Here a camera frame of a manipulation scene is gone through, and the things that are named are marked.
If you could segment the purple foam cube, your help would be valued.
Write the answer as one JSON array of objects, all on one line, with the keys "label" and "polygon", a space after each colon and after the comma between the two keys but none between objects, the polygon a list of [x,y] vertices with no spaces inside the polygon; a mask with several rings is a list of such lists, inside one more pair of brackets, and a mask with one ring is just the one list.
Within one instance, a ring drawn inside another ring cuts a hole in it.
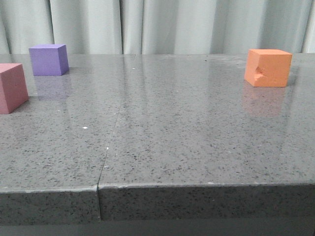
[{"label": "purple foam cube", "polygon": [[61,76],[69,71],[65,44],[40,44],[29,48],[34,76]]}]

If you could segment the orange foam cube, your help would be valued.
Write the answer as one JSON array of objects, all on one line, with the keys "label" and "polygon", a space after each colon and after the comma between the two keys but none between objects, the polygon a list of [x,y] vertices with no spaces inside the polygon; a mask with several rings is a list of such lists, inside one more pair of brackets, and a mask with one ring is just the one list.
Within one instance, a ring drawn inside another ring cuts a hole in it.
[{"label": "orange foam cube", "polygon": [[253,87],[287,86],[292,53],[278,49],[250,49],[244,79]]}]

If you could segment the grey-green curtain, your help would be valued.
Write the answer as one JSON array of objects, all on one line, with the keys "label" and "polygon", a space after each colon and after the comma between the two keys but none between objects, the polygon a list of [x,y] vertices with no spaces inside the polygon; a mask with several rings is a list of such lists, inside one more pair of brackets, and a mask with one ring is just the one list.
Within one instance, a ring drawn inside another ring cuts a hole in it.
[{"label": "grey-green curtain", "polygon": [[65,44],[73,54],[315,50],[312,0],[3,0],[0,51]]}]

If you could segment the pink foam cube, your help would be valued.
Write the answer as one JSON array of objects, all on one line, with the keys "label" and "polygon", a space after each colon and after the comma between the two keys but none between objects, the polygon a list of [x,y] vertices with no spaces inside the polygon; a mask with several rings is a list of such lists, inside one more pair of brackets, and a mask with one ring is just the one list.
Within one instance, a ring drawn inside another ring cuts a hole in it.
[{"label": "pink foam cube", "polygon": [[21,63],[1,63],[0,113],[9,114],[28,99],[23,65]]}]

